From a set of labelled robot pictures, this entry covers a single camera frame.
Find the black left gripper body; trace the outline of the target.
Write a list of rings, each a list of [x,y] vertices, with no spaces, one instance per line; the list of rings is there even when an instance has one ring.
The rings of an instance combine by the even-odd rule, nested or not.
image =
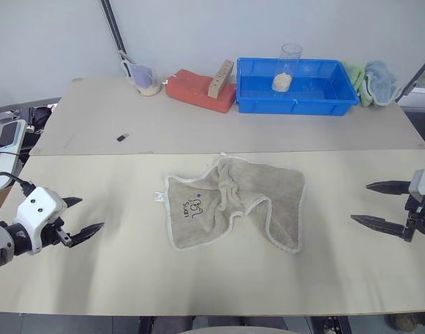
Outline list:
[[[63,244],[66,247],[72,247],[71,236],[63,229],[64,221],[58,217],[53,223],[46,224],[40,233],[42,247],[50,245]]]

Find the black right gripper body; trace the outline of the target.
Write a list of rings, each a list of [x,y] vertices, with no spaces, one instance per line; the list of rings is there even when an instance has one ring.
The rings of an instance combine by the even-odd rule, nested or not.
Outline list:
[[[416,231],[425,235],[425,196],[418,201],[414,196],[409,195],[405,210],[408,211],[404,240],[411,242]]]

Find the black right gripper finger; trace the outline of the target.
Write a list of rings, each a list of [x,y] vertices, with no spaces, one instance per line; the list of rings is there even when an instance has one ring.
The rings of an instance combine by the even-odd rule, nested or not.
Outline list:
[[[406,240],[406,227],[404,225],[368,215],[351,215],[351,218],[367,228]]]
[[[409,181],[381,181],[366,185],[366,188],[371,191],[390,195],[402,195],[409,193]]]

